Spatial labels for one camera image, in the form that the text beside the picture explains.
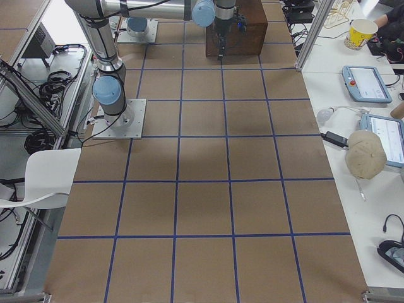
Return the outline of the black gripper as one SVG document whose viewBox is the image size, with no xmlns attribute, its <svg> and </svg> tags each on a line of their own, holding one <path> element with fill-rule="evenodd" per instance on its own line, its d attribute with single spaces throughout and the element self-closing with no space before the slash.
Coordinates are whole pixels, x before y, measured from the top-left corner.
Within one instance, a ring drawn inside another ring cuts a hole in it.
<svg viewBox="0 0 404 303">
<path fill-rule="evenodd" d="M 216 17 L 214 20 L 214 32 L 218 46 L 217 59 L 219 61 L 222 61 L 225 56 L 227 46 L 227 35 L 230 33 L 233 22 L 234 17 L 231 17 L 230 19 L 226 20 Z"/>
</svg>

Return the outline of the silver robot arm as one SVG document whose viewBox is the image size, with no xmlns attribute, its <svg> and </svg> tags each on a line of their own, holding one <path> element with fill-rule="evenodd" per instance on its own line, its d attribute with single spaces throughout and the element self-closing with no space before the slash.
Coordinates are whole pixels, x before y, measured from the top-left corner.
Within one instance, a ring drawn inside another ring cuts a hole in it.
<svg viewBox="0 0 404 303">
<path fill-rule="evenodd" d="M 142 17 L 123 18 L 113 16 L 109 18 L 111 29 L 121 32 L 129 29 L 135 32 L 144 32 L 148 26 L 148 20 Z"/>
<path fill-rule="evenodd" d="M 218 60 L 225 55 L 226 36 L 235 20 L 235 1 L 67 1 L 81 23 L 97 58 L 99 78 L 93 96 L 111 128 L 128 127 L 134 120 L 124 90 L 126 67 L 117 53 L 109 19 L 165 18 L 193 21 L 200 27 L 214 26 Z"/>
</svg>

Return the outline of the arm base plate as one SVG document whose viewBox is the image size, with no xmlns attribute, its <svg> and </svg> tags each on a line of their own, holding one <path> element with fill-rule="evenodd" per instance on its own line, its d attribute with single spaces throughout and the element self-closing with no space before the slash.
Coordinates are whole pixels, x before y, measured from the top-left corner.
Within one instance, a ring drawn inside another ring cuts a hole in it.
<svg viewBox="0 0 404 303">
<path fill-rule="evenodd" d="M 120 117 L 104 116 L 99 105 L 98 116 L 93 125 L 92 136 L 96 140 L 141 139 L 146 112 L 146 99 L 130 98 L 126 100 L 126 110 Z"/>
<path fill-rule="evenodd" d="M 156 41 L 158 21 L 147 18 L 123 19 L 117 36 L 118 44 L 150 44 Z"/>
</svg>

